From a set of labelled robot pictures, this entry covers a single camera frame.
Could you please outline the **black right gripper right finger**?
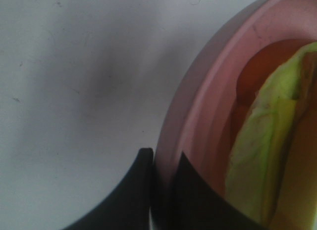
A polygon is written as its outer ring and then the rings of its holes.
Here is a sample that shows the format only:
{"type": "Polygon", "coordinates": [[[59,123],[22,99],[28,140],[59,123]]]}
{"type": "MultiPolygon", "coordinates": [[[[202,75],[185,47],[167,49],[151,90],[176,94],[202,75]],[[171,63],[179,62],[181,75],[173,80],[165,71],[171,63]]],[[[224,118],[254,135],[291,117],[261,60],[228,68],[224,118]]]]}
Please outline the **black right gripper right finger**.
{"type": "Polygon", "coordinates": [[[211,189],[184,154],[169,188],[153,166],[152,219],[156,230],[262,229],[211,189]]]}

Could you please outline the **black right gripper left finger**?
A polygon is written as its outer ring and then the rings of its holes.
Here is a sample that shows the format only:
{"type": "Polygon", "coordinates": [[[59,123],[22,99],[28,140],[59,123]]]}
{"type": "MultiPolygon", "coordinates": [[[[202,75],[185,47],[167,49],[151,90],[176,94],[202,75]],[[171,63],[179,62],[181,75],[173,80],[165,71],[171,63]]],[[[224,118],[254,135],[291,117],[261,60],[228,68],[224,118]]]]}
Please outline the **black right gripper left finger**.
{"type": "Polygon", "coordinates": [[[141,148],[117,187],[67,230],[148,230],[154,152],[141,148]]]}

